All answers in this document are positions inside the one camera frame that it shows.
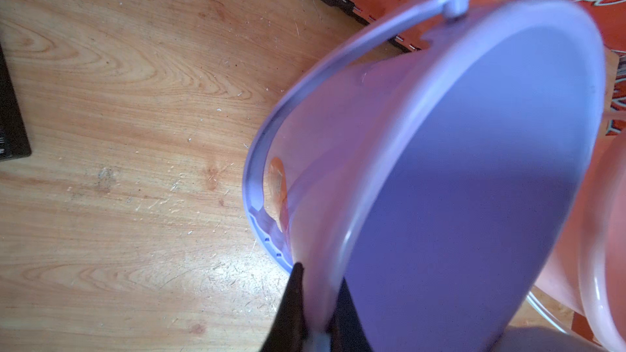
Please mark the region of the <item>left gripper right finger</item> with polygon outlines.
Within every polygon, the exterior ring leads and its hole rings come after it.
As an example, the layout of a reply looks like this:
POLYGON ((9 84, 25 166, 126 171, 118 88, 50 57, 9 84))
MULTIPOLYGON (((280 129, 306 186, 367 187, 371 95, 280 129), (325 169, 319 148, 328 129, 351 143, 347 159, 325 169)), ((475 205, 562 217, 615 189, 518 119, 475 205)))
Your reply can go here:
POLYGON ((334 315, 330 321, 330 350, 332 352, 372 352, 363 331, 346 280, 342 281, 334 315))

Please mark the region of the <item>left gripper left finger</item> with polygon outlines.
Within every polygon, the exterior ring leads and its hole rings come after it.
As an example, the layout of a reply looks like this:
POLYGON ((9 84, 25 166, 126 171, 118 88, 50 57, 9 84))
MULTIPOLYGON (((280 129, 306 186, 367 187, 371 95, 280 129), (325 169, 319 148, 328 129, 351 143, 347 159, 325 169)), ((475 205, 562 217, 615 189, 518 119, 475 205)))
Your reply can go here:
POLYGON ((303 264, 294 264, 262 352, 300 352, 307 337, 303 310, 303 264))

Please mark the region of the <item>purple plastic bucket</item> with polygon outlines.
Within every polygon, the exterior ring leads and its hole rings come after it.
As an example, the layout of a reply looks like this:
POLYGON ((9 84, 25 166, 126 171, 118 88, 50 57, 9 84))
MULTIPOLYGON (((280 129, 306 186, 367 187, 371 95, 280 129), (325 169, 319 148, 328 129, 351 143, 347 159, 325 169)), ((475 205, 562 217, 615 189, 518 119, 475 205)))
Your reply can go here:
POLYGON ((487 351, 541 273, 605 99, 571 0, 409 0, 305 73, 250 145, 251 228, 304 267, 302 351, 342 281, 373 351, 487 351))

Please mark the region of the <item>pink plastic bucket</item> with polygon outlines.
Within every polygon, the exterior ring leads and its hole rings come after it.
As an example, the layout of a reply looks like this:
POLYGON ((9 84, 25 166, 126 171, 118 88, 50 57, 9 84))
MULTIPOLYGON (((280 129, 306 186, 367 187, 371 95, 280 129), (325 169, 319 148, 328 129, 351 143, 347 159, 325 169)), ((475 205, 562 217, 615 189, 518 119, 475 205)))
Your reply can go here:
POLYGON ((556 246, 535 283, 625 349, 625 134, 600 137, 556 246))

